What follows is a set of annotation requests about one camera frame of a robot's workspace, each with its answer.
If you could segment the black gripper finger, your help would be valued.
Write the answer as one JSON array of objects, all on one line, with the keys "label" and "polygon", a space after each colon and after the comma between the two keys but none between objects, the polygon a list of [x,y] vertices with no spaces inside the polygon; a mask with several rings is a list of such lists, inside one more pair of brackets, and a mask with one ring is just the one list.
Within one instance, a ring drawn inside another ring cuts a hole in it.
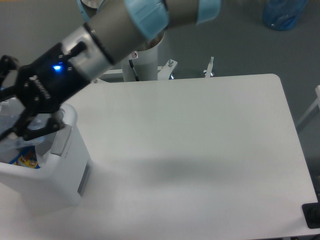
[{"label": "black gripper finger", "polygon": [[30,129],[29,125],[35,120],[37,115],[38,113],[25,109],[13,125],[0,134],[0,141],[2,142],[9,136],[13,136],[14,139],[22,138],[27,142],[58,132],[66,126],[56,113],[51,113],[43,127]]},{"label": "black gripper finger", "polygon": [[9,73],[19,69],[19,61],[17,58],[10,55],[3,55],[0,58],[0,101],[6,101],[13,97],[17,91],[17,87],[12,85],[10,87],[3,88],[3,83],[6,80]]}]

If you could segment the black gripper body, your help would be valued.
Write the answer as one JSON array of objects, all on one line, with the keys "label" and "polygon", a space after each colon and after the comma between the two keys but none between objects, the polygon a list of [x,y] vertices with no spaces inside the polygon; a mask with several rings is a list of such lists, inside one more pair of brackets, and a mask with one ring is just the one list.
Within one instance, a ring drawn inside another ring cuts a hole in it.
[{"label": "black gripper body", "polygon": [[61,104],[86,87],[90,80],[72,63],[88,47],[77,43],[67,53],[57,43],[31,64],[19,68],[15,81],[15,96],[28,108],[35,97],[39,97],[37,114],[58,111]]}]

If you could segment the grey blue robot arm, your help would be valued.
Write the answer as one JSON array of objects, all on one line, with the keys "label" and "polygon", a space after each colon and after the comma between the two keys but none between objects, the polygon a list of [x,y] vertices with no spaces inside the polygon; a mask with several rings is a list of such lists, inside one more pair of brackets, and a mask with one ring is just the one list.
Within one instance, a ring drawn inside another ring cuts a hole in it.
[{"label": "grey blue robot arm", "polygon": [[17,98],[24,109],[0,137],[30,141],[57,132],[65,123],[61,105],[166,29],[216,18],[219,0],[104,0],[95,15],[32,63],[19,65],[3,55],[0,79],[17,71],[1,101]]}]

